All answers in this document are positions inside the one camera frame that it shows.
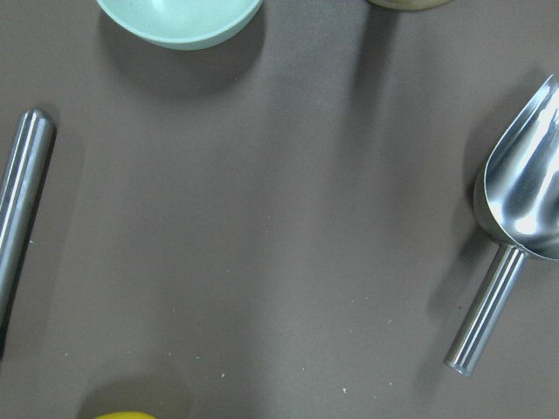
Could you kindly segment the yellow lemon near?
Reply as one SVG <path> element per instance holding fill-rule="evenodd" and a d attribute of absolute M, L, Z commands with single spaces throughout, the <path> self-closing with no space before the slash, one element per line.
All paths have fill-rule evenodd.
<path fill-rule="evenodd" d="M 141 411 L 117 411 L 96 416 L 94 419 L 155 419 L 155 417 Z"/>

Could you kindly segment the wooden cup tree stand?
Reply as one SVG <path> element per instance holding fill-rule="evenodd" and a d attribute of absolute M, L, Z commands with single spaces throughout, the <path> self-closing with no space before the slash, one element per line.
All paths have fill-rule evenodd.
<path fill-rule="evenodd" d="M 421 11 L 448 4 L 450 0 L 368 0 L 368 2 L 389 10 Z"/>

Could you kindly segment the steel ice scoop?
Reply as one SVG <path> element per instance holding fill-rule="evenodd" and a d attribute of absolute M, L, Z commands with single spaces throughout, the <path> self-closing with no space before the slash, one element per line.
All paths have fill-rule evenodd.
<path fill-rule="evenodd" d="M 471 376 L 529 258 L 558 259 L 558 78 L 550 75 L 513 119 L 473 189 L 477 224 L 499 249 L 445 356 Z"/>

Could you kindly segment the mint green bowl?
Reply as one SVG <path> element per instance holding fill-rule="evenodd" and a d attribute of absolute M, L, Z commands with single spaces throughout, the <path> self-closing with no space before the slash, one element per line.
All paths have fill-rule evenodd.
<path fill-rule="evenodd" d="M 153 45 L 195 51 L 222 44 L 259 12 L 260 1 L 99 1 L 121 28 Z"/>

